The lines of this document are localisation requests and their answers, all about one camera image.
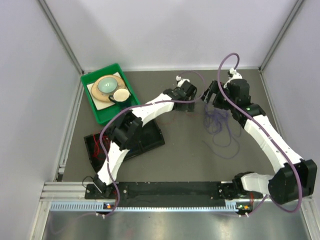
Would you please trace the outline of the black two-compartment tray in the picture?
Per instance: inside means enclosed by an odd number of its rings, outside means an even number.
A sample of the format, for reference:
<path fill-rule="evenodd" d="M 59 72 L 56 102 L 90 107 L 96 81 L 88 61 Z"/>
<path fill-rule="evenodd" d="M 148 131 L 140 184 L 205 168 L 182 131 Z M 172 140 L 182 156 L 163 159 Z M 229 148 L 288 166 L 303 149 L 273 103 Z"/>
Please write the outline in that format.
<path fill-rule="evenodd" d="M 105 153 L 100 144 L 100 132 L 84 137 L 84 143 L 89 162 L 93 170 L 97 173 L 105 161 Z M 124 161 L 142 155 L 150 150 L 161 147 L 165 140 L 161 129 L 155 120 L 150 121 L 142 128 L 142 134 L 139 142 L 125 156 Z"/>

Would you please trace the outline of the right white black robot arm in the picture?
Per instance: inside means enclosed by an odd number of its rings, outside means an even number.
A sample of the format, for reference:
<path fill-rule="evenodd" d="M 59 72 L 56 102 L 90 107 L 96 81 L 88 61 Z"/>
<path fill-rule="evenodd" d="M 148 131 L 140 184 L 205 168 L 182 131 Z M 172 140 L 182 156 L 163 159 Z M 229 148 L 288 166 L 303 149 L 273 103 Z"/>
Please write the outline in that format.
<path fill-rule="evenodd" d="M 265 111 L 251 102 L 250 86 L 245 79 L 232 79 L 224 87 L 213 80 L 202 97 L 215 108 L 229 110 L 234 120 L 257 142 L 270 161 L 274 175 L 243 172 L 233 179 L 233 192 L 245 198 L 251 192 L 269 195 L 279 205 L 311 196 L 317 165 L 296 153 L 271 125 Z"/>

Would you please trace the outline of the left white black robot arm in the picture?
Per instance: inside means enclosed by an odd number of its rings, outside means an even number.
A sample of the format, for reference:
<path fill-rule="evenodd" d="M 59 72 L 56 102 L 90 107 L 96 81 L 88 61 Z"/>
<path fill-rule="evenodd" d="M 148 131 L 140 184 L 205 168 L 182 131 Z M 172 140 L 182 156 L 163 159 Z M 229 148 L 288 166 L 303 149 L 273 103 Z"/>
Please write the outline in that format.
<path fill-rule="evenodd" d="M 143 127 L 164 113 L 178 109 L 183 104 L 195 102 L 197 88 L 188 79 L 182 79 L 174 89 L 166 89 L 155 99 L 141 105 L 127 107 L 118 113 L 102 130 L 108 132 L 109 149 L 103 147 L 105 161 L 93 178 L 96 192 L 109 198 L 114 191 L 119 168 L 128 154 L 140 141 Z"/>

